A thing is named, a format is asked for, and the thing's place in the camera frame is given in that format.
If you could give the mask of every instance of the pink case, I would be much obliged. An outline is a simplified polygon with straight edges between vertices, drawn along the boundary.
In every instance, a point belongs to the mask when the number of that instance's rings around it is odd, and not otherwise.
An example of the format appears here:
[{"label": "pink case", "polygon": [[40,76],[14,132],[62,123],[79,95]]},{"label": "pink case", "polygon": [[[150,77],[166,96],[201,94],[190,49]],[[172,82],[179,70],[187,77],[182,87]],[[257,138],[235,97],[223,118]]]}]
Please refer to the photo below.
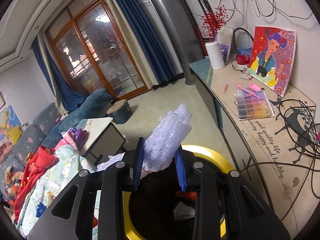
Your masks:
[{"label": "pink case", "polygon": [[261,91],[261,87],[259,87],[259,86],[256,85],[256,84],[249,84],[249,87],[250,87],[252,90],[256,91],[256,92]]}]

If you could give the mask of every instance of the white vase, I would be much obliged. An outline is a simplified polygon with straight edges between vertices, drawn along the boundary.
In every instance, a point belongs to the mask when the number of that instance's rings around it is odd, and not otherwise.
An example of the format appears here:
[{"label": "white vase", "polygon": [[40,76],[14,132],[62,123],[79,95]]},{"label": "white vase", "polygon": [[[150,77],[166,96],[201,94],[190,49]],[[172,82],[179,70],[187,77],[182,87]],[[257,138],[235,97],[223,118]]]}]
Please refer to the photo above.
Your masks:
[{"label": "white vase", "polygon": [[208,52],[212,69],[214,70],[223,69],[226,65],[223,60],[219,43],[217,41],[209,42],[205,44],[205,47]]}]

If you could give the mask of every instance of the blue curtain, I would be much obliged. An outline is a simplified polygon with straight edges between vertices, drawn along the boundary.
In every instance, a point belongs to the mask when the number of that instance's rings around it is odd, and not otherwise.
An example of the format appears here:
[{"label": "blue curtain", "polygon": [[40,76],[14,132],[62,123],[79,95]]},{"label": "blue curtain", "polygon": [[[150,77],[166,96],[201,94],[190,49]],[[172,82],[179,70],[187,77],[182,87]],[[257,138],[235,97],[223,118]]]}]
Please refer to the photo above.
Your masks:
[{"label": "blue curtain", "polygon": [[172,62],[138,0],[116,0],[128,20],[159,83],[176,76]]},{"label": "blue curtain", "polygon": [[[40,51],[38,37],[35,38],[31,47],[33,48],[33,52],[36,55],[36,59],[38,61],[38,64],[39,64],[39,66],[40,66],[52,92],[53,92],[51,80],[50,80],[50,77],[48,74],[48,70],[44,64],[44,60],[43,60],[43,57],[42,57],[42,54]],[[83,95],[81,93],[79,93],[78,91],[75,91],[73,88],[71,88],[67,84],[67,82],[63,79],[63,76],[61,75],[57,65],[55,64],[54,60],[52,59],[52,57],[47,49],[46,49],[46,53],[47,53],[49,64],[50,64],[50,67],[52,70],[52,75],[53,75],[53,78],[56,82],[57,89],[60,94],[61,101],[62,101],[64,108],[67,111],[73,111],[73,110],[77,109],[78,106],[84,102]]]}]

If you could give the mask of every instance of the small canvas painting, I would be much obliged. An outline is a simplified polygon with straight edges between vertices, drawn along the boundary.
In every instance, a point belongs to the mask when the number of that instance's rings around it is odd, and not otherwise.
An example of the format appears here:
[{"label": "small canvas painting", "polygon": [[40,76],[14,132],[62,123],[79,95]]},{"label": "small canvas painting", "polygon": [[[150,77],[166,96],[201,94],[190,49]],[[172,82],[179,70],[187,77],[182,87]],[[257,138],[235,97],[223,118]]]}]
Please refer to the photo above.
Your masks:
[{"label": "small canvas painting", "polygon": [[5,106],[5,101],[2,95],[2,92],[0,92],[0,109],[2,109]]},{"label": "small canvas painting", "polygon": [[216,41],[219,43],[220,50],[225,63],[229,60],[233,30],[234,29],[231,27],[222,26],[221,29],[218,31],[216,37]]},{"label": "small canvas painting", "polygon": [[289,83],[296,43],[294,31],[256,26],[248,73],[282,97]]}]

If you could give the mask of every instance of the red and purple painting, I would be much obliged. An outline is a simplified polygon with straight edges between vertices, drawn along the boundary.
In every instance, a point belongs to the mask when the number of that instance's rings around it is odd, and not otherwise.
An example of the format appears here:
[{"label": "red and purple painting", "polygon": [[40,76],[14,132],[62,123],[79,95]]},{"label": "red and purple painting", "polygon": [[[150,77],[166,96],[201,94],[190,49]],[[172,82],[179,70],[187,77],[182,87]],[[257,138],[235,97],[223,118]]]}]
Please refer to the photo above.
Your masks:
[{"label": "red and purple painting", "polygon": [[287,89],[297,35],[273,27],[256,26],[248,72],[281,97]]}]

